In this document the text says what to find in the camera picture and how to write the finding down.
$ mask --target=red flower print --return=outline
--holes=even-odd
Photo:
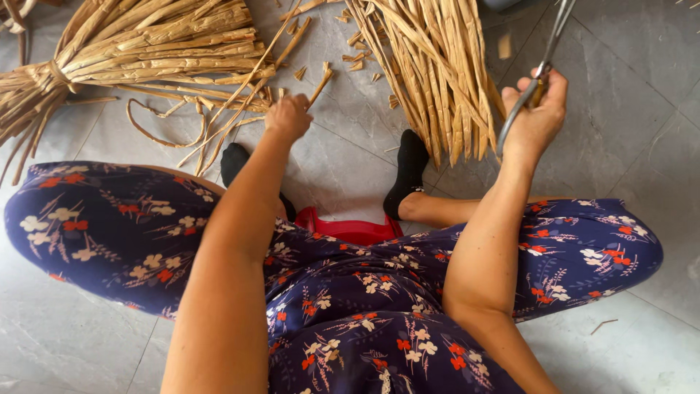
[[[612,261],[613,261],[615,264],[624,264],[624,265],[626,265],[626,266],[628,266],[629,263],[631,263],[631,260],[630,260],[630,259],[621,259],[621,258],[619,258],[619,257],[613,257],[613,258],[612,258]]]
[[[121,213],[126,213],[126,212],[138,212],[139,207],[136,205],[117,205],[117,208],[119,208],[119,212]]]
[[[166,280],[173,277],[173,273],[168,271],[168,269],[164,269],[163,271],[158,273],[158,277],[160,278],[161,282],[165,282]]]
[[[459,346],[456,342],[452,342],[452,346],[447,348],[447,350],[451,351],[452,353],[457,353],[458,355],[466,353],[466,350],[464,350],[464,348]]]
[[[54,187],[61,180],[61,177],[49,178],[44,183],[40,184],[39,187]]]
[[[401,339],[396,339],[396,344],[398,345],[398,350],[411,350],[411,344],[408,341],[402,341]]]
[[[275,342],[274,345],[270,346],[270,348],[269,348],[269,354],[270,354],[270,355],[273,355],[275,349],[277,349],[278,347],[279,347],[279,342]]]
[[[67,177],[63,178],[63,179],[65,179],[66,182],[68,182],[68,183],[70,183],[70,184],[74,184],[74,183],[76,183],[76,182],[85,180],[85,177],[82,176],[82,175],[80,175],[80,174],[70,174],[70,175],[68,175]]]
[[[307,358],[306,360],[302,361],[302,368],[303,368],[303,369],[308,368],[311,364],[314,363],[315,359],[316,359],[316,356],[315,356],[315,355],[313,355],[313,354],[310,355],[309,358]]]
[[[373,358],[372,361],[374,362],[374,365],[377,366],[377,371],[381,371],[382,367],[387,368],[389,365],[386,361],[380,360],[378,358]]]
[[[65,282],[66,278],[61,278],[60,276],[56,275],[55,273],[50,273],[48,274],[49,278],[54,278],[55,280],[60,280],[61,282]]]
[[[624,252],[620,252],[618,250],[604,250],[603,254],[609,254],[610,256],[617,257],[617,256],[622,256],[624,255]]]
[[[87,230],[88,229],[88,221],[87,220],[80,220],[79,222],[63,222],[63,229],[65,231]]]
[[[460,369],[467,366],[467,364],[464,363],[464,359],[462,357],[451,358],[449,359],[449,361],[452,363],[454,369]]]

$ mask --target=dried straw bundle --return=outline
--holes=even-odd
[[[476,0],[346,0],[365,41],[386,75],[411,127],[437,168],[441,151],[454,165],[481,160],[496,146],[489,100],[505,116],[484,65]],[[389,57],[380,41],[387,35]]]
[[[266,79],[274,75],[276,67],[261,67],[261,63],[272,61],[263,59],[267,51],[256,32],[243,0],[86,0],[64,30],[53,60],[0,73],[0,145],[21,135],[8,165],[29,140],[13,185],[19,182],[27,156],[31,153],[34,157],[49,118],[69,92],[77,92],[82,84],[177,98],[182,100],[180,107],[194,102],[201,114],[202,105],[267,111],[269,100],[145,84],[161,80],[246,85],[251,79]],[[232,74],[221,79],[194,76],[212,72]],[[178,93],[162,93],[156,88]]]

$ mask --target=red plastic stool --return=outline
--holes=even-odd
[[[386,215],[384,217],[384,225],[362,222],[360,220],[327,222],[319,219],[316,207],[306,207],[297,214],[294,224],[304,227],[312,233],[321,233],[348,243],[363,246],[403,237],[403,231],[401,231],[398,222]]]

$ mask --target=scissors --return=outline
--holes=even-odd
[[[542,96],[545,94],[545,90],[547,90],[550,82],[550,71],[552,70],[552,56],[554,54],[554,50],[557,48],[559,37],[561,36],[561,30],[564,29],[564,25],[566,25],[566,21],[571,14],[574,4],[576,4],[576,0],[561,0],[559,13],[556,15],[556,22],[554,23],[554,29],[552,30],[552,35],[549,37],[549,42],[547,43],[545,58],[537,68],[537,72],[535,73],[535,76],[528,85],[527,89],[525,89],[523,94],[515,103],[513,109],[508,114],[508,117],[503,124],[503,128],[500,130],[500,135],[498,136],[498,146],[496,148],[496,155],[498,158],[503,157],[503,144],[505,143],[505,138],[508,136],[510,127],[513,126],[515,117],[520,112],[520,109],[526,105],[530,109],[536,108],[540,105]]]

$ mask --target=woman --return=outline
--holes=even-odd
[[[171,170],[35,165],[6,227],[52,277],[176,319],[162,393],[558,393],[515,322],[636,285],[663,258],[619,200],[527,204],[566,90],[553,71],[481,201],[423,193],[425,148],[403,135],[384,207],[443,228],[430,233],[362,246],[276,219],[293,214],[279,188],[312,121],[303,95],[270,109],[252,156],[227,150],[228,191]],[[519,95],[503,91],[507,109]]]

